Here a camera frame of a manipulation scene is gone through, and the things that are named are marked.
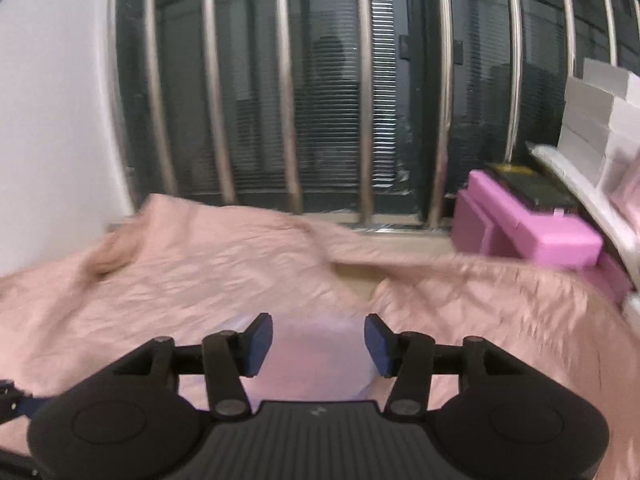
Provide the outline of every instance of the white wall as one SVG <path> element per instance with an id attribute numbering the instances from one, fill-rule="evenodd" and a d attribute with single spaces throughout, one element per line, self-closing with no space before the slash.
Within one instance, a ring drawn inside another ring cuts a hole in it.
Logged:
<path id="1" fill-rule="evenodd" d="M 106 0 L 0 0 L 0 276 L 130 214 L 111 127 Z"/>

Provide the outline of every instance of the white box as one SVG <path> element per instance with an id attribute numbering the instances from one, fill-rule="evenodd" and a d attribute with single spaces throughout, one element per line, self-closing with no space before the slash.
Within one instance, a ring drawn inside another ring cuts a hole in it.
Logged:
<path id="1" fill-rule="evenodd" d="M 594 188 L 605 194 L 611 194 L 616 190 L 628 168 L 628 164 L 615 162 L 600 155 L 567 126 L 562 127 L 558 151 L 593 184 Z"/>
<path id="2" fill-rule="evenodd" d="M 640 151 L 640 138 L 609 130 L 571 106 L 564 108 L 562 123 L 586 140 L 596 152 L 611 160 L 628 164 Z"/>
<path id="3" fill-rule="evenodd" d="M 610 63 L 585 59 L 582 79 L 640 108 L 640 77 L 633 72 Z"/>
<path id="4" fill-rule="evenodd" d="M 615 97 L 606 90 L 575 77 L 566 82 L 564 98 L 574 110 L 629 137 L 637 137 L 640 128 L 640 108 Z"/>

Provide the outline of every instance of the pink bed sheet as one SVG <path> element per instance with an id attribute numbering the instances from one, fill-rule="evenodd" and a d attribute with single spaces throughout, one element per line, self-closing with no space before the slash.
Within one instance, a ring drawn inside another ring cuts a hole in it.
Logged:
<path id="1" fill-rule="evenodd" d="M 365 301 L 336 265 L 368 266 L 385 279 Z M 96 247 L 0 279 L 0 377 L 57 394 L 154 336 L 195 344 L 259 312 L 272 313 L 276 327 L 377 312 L 397 331 L 443 344 L 482 335 L 602 411 L 611 441 L 599 479 L 640 479 L 640 340 L 591 286 L 506 261 L 386 251 L 333 224 L 268 210 L 154 196 Z M 280 352 L 287 358 L 309 356 Z M 322 352 L 307 362 L 323 381 L 342 366 Z M 372 378 L 367 395 L 383 401 L 390 386 Z M 455 381 L 437 378 L 431 407 L 455 393 Z M 0 446 L 27 453 L 26 427 L 23 419 L 0 426 Z"/>

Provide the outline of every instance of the blue part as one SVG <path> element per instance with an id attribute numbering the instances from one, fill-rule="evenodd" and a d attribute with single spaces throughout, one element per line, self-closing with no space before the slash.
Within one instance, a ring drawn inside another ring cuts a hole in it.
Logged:
<path id="1" fill-rule="evenodd" d="M 369 318 L 364 320 L 364 343 L 378 373 L 383 377 L 391 375 L 391 358 L 386 351 L 386 341 Z"/>
<path id="2" fill-rule="evenodd" d="M 271 342 L 273 341 L 273 319 L 269 316 L 255 332 L 249 344 L 249 355 L 246 362 L 246 376 L 254 377 L 260 371 Z"/>
<path id="3" fill-rule="evenodd" d="M 53 397 L 24 397 L 18 403 L 18 415 L 24 415 L 28 418 L 33 418 L 33 415 L 45 404 L 47 404 Z"/>

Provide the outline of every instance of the cardboard box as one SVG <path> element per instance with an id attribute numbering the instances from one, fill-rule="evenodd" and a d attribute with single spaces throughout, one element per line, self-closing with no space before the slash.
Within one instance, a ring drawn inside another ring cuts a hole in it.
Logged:
<path id="1" fill-rule="evenodd" d="M 626 134 L 629 137 L 638 134 L 640 108 L 636 108 L 606 90 L 585 83 L 581 79 L 570 77 L 566 82 L 564 98 L 572 109 L 604 124 L 609 130 Z"/>
<path id="2" fill-rule="evenodd" d="M 593 184 L 597 190 L 610 194 L 622 181 L 628 164 L 602 156 L 581 136 L 562 126 L 558 151 Z"/>
<path id="3" fill-rule="evenodd" d="M 602 88 L 640 108 L 640 77 L 629 70 L 610 63 L 585 59 L 582 79 L 585 83 Z"/>
<path id="4" fill-rule="evenodd" d="M 586 140 L 596 152 L 611 160 L 628 164 L 640 151 L 640 125 L 639 135 L 630 137 L 609 130 L 571 106 L 564 108 L 562 123 Z"/>

